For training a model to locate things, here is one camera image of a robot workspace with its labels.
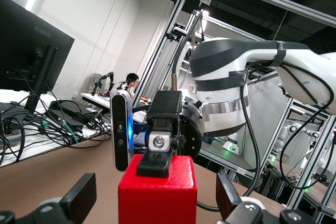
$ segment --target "blue led light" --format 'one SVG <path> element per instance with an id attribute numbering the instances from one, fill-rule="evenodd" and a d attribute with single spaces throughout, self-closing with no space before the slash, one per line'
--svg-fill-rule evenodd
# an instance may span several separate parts
<path id="1" fill-rule="evenodd" d="M 128 117 L 128 139 L 129 143 L 133 143 L 133 117 Z"/>

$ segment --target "screw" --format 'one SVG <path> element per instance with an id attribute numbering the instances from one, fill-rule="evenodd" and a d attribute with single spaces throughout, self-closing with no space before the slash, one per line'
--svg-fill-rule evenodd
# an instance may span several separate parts
<path id="1" fill-rule="evenodd" d="M 299 214 L 297 214 L 296 212 L 289 212 L 288 217 L 291 218 L 294 221 L 298 221 L 298 220 L 302 219 L 301 216 Z"/>
<path id="2" fill-rule="evenodd" d="M 52 206 L 45 206 L 44 208 L 41 209 L 41 212 L 49 212 L 52 210 Z"/>
<path id="3" fill-rule="evenodd" d="M 256 210 L 256 207 L 254 205 L 248 205 L 248 204 L 245 204 L 244 207 L 250 211 L 254 211 Z"/>
<path id="4" fill-rule="evenodd" d="M 162 147 L 164 145 L 164 139 L 162 136 L 156 136 L 154 138 L 154 145 L 156 147 Z"/>

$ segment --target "silver band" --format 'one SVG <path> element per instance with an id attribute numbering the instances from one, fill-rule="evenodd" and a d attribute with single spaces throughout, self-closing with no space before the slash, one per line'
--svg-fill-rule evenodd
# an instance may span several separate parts
<path id="1" fill-rule="evenodd" d="M 248 97 L 244 97 L 245 106 L 248 107 Z M 240 99 L 229 101 L 229 102 L 221 102 L 221 103 L 207 103 L 203 104 L 202 112 L 203 112 L 203 120 L 205 122 L 210 121 L 210 114 L 224 114 L 229 112 L 234 112 L 241 110 L 243 108 L 242 102 Z"/>

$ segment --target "white wall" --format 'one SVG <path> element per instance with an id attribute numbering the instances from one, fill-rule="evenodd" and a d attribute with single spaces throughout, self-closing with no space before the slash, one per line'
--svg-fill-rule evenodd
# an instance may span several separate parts
<path id="1" fill-rule="evenodd" d="M 170 0 L 143 0 L 118 60 L 110 63 L 116 80 L 125 80 L 131 72 L 138 73 L 141 78 L 143 67 L 163 32 L 173 4 Z"/>
<path id="2" fill-rule="evenodd" d="M 14 0 L 25 6 L 27 0 Z M 168 0 L 39 0 L 33 13 L 75 39 L 54 87 L 59 99 L 87 91 L 91 76 L 141 75 L 172 10 Z"/>
<path id="3" fill-rule="evenodd" d="M 75 39 L 56 82 L 58 98 L 86 90 L 88 77 L 116 61 L 142 0 L 45 0 L 40 17 Z"/>

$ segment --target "monitor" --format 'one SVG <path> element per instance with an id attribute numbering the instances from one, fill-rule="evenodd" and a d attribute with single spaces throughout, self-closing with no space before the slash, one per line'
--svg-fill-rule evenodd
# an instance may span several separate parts
<path id="1" fill-rule="evenodd" d="M 74 39 L 11 0 L 0 0 L 0 89 L 52 90 Z M 33 112 L 38 98 L 29 97 Z"/>

